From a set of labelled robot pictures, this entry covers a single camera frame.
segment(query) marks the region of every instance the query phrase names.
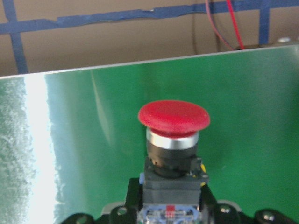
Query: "wire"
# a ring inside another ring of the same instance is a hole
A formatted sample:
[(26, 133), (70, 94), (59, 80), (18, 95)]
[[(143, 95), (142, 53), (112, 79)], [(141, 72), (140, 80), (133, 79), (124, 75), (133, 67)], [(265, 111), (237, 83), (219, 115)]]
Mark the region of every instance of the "wire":
[(228, 10), (229, 10), (229, 13), (230, 13), (230, 17), (232, 18), (232, 22), (233, 22), (233, 25), (234, 25), (235, 35), (237, 37), (237, 40), (239, 42), (241, 50), (244, 50), (245, 48), (244, 48), (244, 45), (243, 45), (243, 42), (242, 42), (242, 39), (241, 39), (241, 36), (240, 36), (240, 33), (239, 33), (239, 28), (238, 28), (238, 25), (237, 25), (237, 21), (235, 20), (235, 14), (234, 14), (232, 2), (230, 0), (226, 0), (226, 3), (228, 5)]
[(211, 16), (211, 11), (210, 11), (210, 6), (209, 6), (209, 1), (208, 1), (208, 0), (205, 0), (205, 1), (206, 1), (206, 14), (207, 14), (207, 16), (208, 16), (208, 18), (209, 18), (209, 21), (210, 21), (210, 23), (211, 23), (211, 25), (212, 25), (212, 28), (213, 28), (214, 32), (216, 33), (216, 35), (218, 36), (218, 38), (219, 38), (220, 40), (222, 40), (222, 42), (223, 42), (226, 46), (228, 46), (229, 49), (234, 50), (234, 48), (233, 48), (231, 45), (229, 45), (229, 43), (228, 43), (228, 42), (221, 36), (221, 34), (218, 32), (218, 30), (217, 30), (217, 28), (216, 28), (216, 26), (215, 26), (215, 24), (214, 24), (214, 21), (213, 21), (213, 19), (212, 19), (212, 16)]

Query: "red plastic part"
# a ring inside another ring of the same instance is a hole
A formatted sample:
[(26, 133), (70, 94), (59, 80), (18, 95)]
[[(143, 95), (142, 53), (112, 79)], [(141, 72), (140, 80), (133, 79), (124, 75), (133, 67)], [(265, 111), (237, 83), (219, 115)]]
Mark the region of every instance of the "red plastic part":
[(156, 134), (170, 138), (191, 136), (210, 124), (204, 108), (179, 100), (148, 103), (140, 109), (138, 118)]

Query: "green table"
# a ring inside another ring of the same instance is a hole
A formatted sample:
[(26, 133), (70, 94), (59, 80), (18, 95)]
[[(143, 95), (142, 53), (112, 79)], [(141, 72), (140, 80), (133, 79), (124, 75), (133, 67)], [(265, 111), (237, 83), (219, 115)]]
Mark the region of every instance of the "green table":
[(299, 221), (299, 45), (0, 80), (0, 223), (98, 217), (143, 170), (138, 110), (206, 108), (199, 155), (217, 199)]

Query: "pink wire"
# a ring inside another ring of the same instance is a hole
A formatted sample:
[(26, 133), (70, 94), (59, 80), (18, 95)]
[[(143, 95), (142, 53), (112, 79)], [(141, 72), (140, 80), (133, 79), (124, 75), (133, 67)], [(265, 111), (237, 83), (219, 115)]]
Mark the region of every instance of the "pink wire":
[(226, 46), (228, 46), (228, 48), (230, 48), (231, 50), (234, 50), (234, 48), (233, 48), (232, 46), (230, 46), (229, 43), (228, 43), (228, 42), (221, 36), (221, 34), (218, 32), (218, 30), (217, 30), (217, 28), (216, 28), (216, 26), (215, 26), (215, 24), (214, 24), (214, 21), (213, 21), (213, 19), (212, 19), (212, 16), (211, 16), (210, 6), (209, 6), (209, 1), (208, 1), (208, 0), (206, 0), (206, 13), (207, 13), (207, 16), (208, 16), (208, 18), (209, 18), (209, 21), (210, 21), (210, 23), (211, 23), (211, 25), (212, 25), (212, 28), (213, 28), (214, 32), (216, 33), (216, 35), (218, 36), (218, 38), (219, 38), (220, 40), (222, 40), (223, 43), (224, 43)]
[(238, 28), (237, 21), (235, 20), (235, 14), (234, 14), (232, 3), (231, 3), (230, 0), (226, 0), (226, 3), (228, 5), (228, 10), (229, 10), (229, 13), (230, 13), (230, 17), (232, 18), (232, 22), (233, 22), (233, 25), (234, 25), (235, 35), (236, 35), (237, 40), (239, 42), (240, 48), (242, 50), (244, 50), (245, 48), (244, 48), (244, 45), (243, 45), (243, 42), (242, 42), (242, 39), (241, 39), (241, 36), (240, 36), (240, 33), (239, 33), (239, 28)]

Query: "cable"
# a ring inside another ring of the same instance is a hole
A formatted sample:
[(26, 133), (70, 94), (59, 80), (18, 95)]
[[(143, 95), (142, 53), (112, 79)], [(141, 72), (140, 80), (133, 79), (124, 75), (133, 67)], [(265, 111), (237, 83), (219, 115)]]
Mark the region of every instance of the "cable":
[(243, 42), (242, 42), (242, 39), (241, 39), (241, 36), (240, 36), (240, 33), (239, 33), (239, 28), (238, 28), (238, 25), (237, 25), (237, 21), (235, 20), (235, 14), (234, 14), (232, 3), (231, 3), (230, 0), (226, 0), (226, 3), (228, 5), (228, 10), (229, 10), (229, 13), (230, 13), (230, 17), (232, 18), (232, 22), (233, 22), (233, 25), (234, 25), (235, 35), (237, 37), (237, 40), (239, 42), (241, 50), (244, 50), (245, 48), (244, 48), (244, 45), (243, 45)]
[(205, 1), (206, 1), (206, 13), (207, 13), (207, 16), (208, 16), (208, 18), (209, 18), (209, 21), (210, 21), (210, 23), (211, 23), (211, 25), (212, 25), (212, 28), (213, 28), (214, 32), (216, 33), (216, 35), (218, 36), (218, 38), (219, 38), (220, 40), (222, 40), (223, 43), (224, 43), (226, 46), (228, 46), (229, 49), (234, 50), (234, 48), (233, 48), (232, 46), (230, 46), (229, 43), (228, 43), (228, 42), (221, 36), (221, 34), (218, 32), (218, 30), (217, 30), (217, 28), (216, 28), (216, 26), (215, 26), (215, 24), (214, 24), (214, 21), (213, 21), (213, 19), (212, 19), (212, 16), (211, 16), (210, 6), (209, 6), (209, 1), (208, 1), (208, 0), (205, 0)]

